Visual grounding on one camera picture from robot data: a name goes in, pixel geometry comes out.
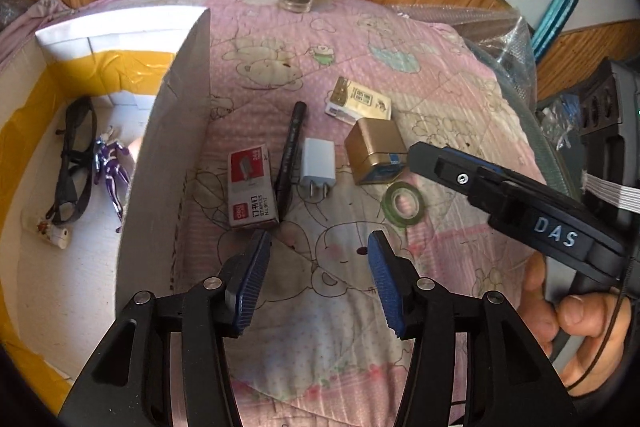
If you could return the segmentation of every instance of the purple action figure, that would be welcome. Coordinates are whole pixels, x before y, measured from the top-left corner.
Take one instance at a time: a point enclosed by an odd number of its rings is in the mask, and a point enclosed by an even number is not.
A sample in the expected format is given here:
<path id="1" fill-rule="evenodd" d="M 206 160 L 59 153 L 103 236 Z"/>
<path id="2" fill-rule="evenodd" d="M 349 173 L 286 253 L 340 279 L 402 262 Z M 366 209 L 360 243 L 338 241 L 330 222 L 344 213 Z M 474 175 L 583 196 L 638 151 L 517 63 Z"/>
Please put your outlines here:
<path id="1" fill-rule="evenodd" d="M 127 185 L 129 185 L 129 175 L 125 168 L 120 164 L 118 159 L 118 151 L 128 156 L 129 149 L 124 147 L 117 140 L 109 141 L 113 134 L 113 127 L 109 126 L 107 132 L 100 134 L 100 137 L 95 141 L 95 180 L 94 184 L 98 184 L 100 181 L 100 175 L 104 174 L 104 182 L 107 185 L 107 192 L 111 198 L 116 209 L 116 214 L 120 218 L 122 223 L 123 208 L 120 200 L 118 199 L 118 192 L 116 189 L 116 178 L 119 177 Z M 118 227 L 116 232 L 120 233 L 122 226 Z"/>

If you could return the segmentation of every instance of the eyeglasses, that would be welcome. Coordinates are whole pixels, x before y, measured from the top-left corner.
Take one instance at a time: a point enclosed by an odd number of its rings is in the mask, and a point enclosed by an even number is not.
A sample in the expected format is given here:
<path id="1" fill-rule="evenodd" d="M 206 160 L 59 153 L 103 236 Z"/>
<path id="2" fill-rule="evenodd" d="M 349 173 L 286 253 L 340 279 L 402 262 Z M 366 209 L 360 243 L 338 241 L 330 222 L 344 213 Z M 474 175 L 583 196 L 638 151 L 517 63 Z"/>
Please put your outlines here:
<path id="1" fill-rule="evenodd" d="M 82 126 L 89 113 L 91 113 L 92 127 L 91 142 L 86 149 L 76 150 L 74 145 L 76 145 L 78 128 Z M 54 202 L 46 215 L 46 218 L 50 219 L 56 226 L 78 220 L 89 204 L 96 132 L 97 118 L 91 98 L 83 96 L 74 100 L 66 108 L 65 129 L 56 131 L 56 134 L 64 135 L 62 153 L 60 153 L 62 163 L 58 174 L 58 182 L 56 183 Z M 78 197 L 76 184 L 74 183 L 74 176 L 79 172 L 86 173 L 86 181 L 80 197 Z"/>

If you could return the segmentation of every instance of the finger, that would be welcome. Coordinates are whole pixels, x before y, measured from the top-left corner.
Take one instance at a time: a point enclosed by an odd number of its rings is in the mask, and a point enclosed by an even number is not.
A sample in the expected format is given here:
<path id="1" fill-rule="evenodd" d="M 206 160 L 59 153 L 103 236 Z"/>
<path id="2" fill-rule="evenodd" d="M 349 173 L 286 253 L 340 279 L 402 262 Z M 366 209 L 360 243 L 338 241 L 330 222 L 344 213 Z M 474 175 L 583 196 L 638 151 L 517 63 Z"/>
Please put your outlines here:
<path id="1" fill-rule="evenodd" d="M 600 338 L 606 333 L 618 296 L 606 293 L 569 295 L 558 306 L 560 327 L 569 335 Z M 628 299 L 618 313 L 610 342 L 624 341 L 631 320 L 631 304 Z"/>
<path id="2" fill-rule="evenodd" d="M 551 356 L 551 352 L 553 351 L 553 345 L 550 342 L 540 343 L 540 347 L 542 351 L 545 352 L 547 358 Z"/>
<path id="3" fill-rule="evenodd" d="M 534 252 L 527 260 L 522 288 L 528 293 L 540 293 L 542 298 L 542 285 L 545 282 L 545 275 L 545 258 L 540 252 Z"/>
<path id="4" fill-rule="evenodd" d="M 553 306 L 543 299 L 530 299 L 518 308 L 518 314 L 538 343 L 550 343 L 558 334 L 559 325 Z"/>
<path id="5" fill-rule="evenodd" d="M 617 296 L 590 294 L 563 300 L 558 310 L 559 320 L 565 331 L 574 335 L 587 335 L 580 349 L 563 369 L 560 377 L 565 385 L 575 383 L 590 367 L 606 334 L 616 305 Z M 631 320 L 631 305 L 625 299 L 614 324 L 612 334 L 605 345 L 597 364 L 582 383 L 570 391 L 572 396 L 580 396 L 599 388 L 618 367 L 624 350 L 626 331 Z"/>

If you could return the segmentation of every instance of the staples box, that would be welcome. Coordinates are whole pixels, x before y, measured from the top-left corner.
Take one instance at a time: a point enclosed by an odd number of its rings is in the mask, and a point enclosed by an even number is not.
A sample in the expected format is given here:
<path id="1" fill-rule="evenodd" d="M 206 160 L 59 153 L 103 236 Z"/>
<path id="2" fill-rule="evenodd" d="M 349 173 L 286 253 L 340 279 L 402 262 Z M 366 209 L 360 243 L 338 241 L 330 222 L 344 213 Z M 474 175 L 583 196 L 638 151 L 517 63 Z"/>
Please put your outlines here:
<path id="1" fill-rule="evenodd" d="M 232 152 L 228 159 L 229 225 L 261 228 L 278 222 L 266 145 Z"/>

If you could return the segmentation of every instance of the bed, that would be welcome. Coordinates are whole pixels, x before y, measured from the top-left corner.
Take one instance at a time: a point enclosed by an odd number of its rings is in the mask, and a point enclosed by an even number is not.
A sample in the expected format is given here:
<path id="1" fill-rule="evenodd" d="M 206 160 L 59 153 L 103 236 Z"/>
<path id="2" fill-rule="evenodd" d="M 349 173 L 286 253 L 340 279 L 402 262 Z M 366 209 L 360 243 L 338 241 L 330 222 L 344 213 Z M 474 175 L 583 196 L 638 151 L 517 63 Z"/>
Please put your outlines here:
<path id="1" fill-rule="evenodd" d="M 386 185 L 353 184 L 343 146 L 350 126 L 324 113 L 337 77 L 389 96 L 407 145 L 449 144 L 537 180 L 544 179 L 538 164 L 551 178 L 557 166 L 517 96 L 450 26 L 363 0 L 318 0 L 308 14 L 279 10 L 276 1 L 101 0 L 82 12 L 147 4 L 211 10 L 210 122 L 188 185 L 178 291 L 217 273 L 250 237 L 228 225 L 228 153 L 266 143 L 274 176 L 292 107 L 308 105 L 303 136 L 335 143 L 337 185 L 326 198 L 294 185 L 272 230 L 252 325 L 225 341 L 236 400 L 251 426 L 391 425 L 412 343 L 386 326 L 366 256 L 357 254 L 368 234 L 383 230 L 396 253 L 452 292 L 496 289 L 514 306 L 530 250 L 489 229 L 462 196 L 408 172 L 400 179 L 420 190 L 426 213 L 405 229 L 390 223 L 380 203 Z M 457 342 L 453 401 L 465 396 L 465 338 Z M 462 410 L 453 407 L 452 420 Z"/>

